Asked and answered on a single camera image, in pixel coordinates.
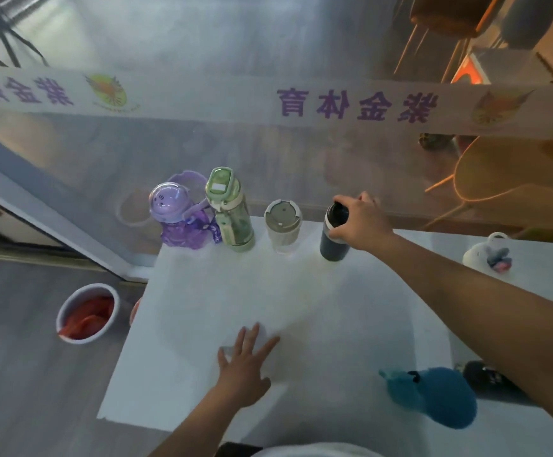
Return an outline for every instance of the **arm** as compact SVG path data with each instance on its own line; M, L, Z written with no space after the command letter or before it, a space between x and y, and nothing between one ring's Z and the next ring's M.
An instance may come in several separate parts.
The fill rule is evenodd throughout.
M179 427L149 457L213 457L221 438L236 413L259 401L270 388L270 379L261 378L262 364L279 343L270 339L253 354L259 324L246 334L243 327L228 362L219 349L219 380Z
M349 219L332 237L385 262L452 332L553 416L553 301L394 234L366 192L334 200L348 207Z

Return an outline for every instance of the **hand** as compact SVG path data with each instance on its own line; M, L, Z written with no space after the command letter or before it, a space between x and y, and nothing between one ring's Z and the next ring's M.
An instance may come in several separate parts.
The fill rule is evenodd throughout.
M240 330L230 362L227 361L222 348L219 348L217 353L220 373L214 390L220 396L231 400L237 408L254 405L270 388L270 378L261 378L259 369L279 343L280 337L271 338L253 354L258 333L258 323L248 333L245 327Z
M347 207L349 214L346 223L329 232L332 239L341 239L352 248L371 252L374 245L394 235L378 198L364 191L358 199L336 195L333 201Z

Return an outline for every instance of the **blue plush toy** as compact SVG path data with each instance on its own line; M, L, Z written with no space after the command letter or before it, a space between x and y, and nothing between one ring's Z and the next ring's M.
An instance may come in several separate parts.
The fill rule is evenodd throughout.
M388 395L398 405L455 430L468 427L477 415L475 393L462 374L451 368L417 372L380 371Z

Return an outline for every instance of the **green water bottle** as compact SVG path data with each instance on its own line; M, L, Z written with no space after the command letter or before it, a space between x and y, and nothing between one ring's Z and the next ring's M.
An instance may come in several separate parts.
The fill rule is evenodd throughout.
M255 245L255 234L245 195L228 167L214 168L205 188L206 198L215 209L215 220L223 242L237 252L246 252Z

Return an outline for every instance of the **black bottle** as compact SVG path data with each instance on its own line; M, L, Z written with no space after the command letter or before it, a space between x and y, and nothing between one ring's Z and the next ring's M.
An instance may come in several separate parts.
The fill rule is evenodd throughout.
M459 370L478 399L536 406L516 384L506 376L487 366L484 361L470 361Z
M321 236L321 255L329 261L342 260L348 250L351 248L346 242L330 239L329 231L348 221L348 208L339 202L334 202L325 213L325 222L323 223L323 235Z

